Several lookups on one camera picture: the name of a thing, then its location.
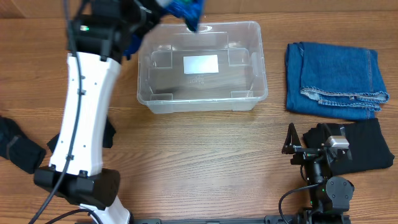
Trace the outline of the blue green sequin garment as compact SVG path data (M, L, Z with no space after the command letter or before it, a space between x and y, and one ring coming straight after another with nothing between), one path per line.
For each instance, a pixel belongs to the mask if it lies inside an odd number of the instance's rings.
M129 46L123 52L127 60L139 50L145 35L166 15L183 19L189 31L197 32L205 5L204 0L139 1L139 3L146 11L145 23L132 31Z

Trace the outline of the small black cloth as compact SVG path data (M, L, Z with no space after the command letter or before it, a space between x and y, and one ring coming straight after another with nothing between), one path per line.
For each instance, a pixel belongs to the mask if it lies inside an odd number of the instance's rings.
M104 148L112 148L113 146L113 137L116 134L116 130L114 126L111 124L110 120L108 117L106 117L106 124L104 128L104 134L103 134L103 147ZM55 146L57 145L58 138L59 138L59 133L56 134L48 143L47 146L49 147L51 152L54 152Z

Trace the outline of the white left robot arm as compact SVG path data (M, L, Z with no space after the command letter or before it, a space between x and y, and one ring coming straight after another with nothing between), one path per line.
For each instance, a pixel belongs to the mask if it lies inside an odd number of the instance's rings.
M119 197L120 173L103 167L103 136L124 57L164 16L168 1L83 1L85 14L65 14L68 89L62 126L49 164L34 183L64 198L95 223L133 223Z

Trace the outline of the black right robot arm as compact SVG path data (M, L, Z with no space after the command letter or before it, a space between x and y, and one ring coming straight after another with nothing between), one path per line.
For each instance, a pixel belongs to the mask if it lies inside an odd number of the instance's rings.
M331 170L336 162L352 159L349 142L343 134L333 135L326 124L322 125L322 134L325 140L320 147L305 148L300 143L294 124L289 124L282 153L292 155L290 163L300 166L300 174L306 186L281 196L278 209L284 223L351 222L344 213L349 210L354 185L345 178L335 176ZM306 190L310 196L310 207L300 209L290 218L284 215L284 199L292 193Z

